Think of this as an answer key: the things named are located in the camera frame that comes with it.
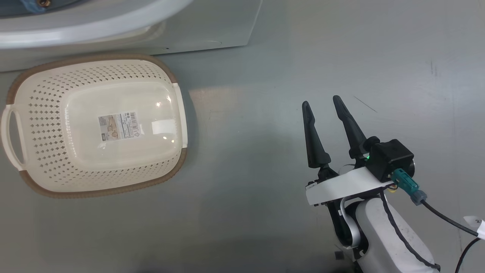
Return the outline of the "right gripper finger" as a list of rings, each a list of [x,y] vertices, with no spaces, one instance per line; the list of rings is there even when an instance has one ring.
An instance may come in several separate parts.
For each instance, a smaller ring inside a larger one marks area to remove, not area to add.
[[[302,115],[305,133],[305,146],[308,157],[308,167],[311,169],[318,169],[318,178],[316,182],[323,182],[331,178],[337,177],[333,169],[330,168],[330,155],[324,150],[322,142],[320,141],[318,132],[314,126],[315,118],[308,101],[302,103]]]
[[[333,96],[333,104],[335,106],[337,116],[343,123],[345,129],[350,147],[350,158],[356,160],[369,159],[371,147],[372,145],[379,143],[379,138],[377,136],[366,138],[340,96]]]

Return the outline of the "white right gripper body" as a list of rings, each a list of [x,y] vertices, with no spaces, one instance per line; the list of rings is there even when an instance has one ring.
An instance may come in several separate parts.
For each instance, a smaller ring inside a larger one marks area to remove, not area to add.
[[[339,175],[329,166],[321,166],[318,178],[305,187],[305,195],[310,206],[344,197],[356,196],[379,188],[386,188],[393,181],[379,181],[365,166]]]

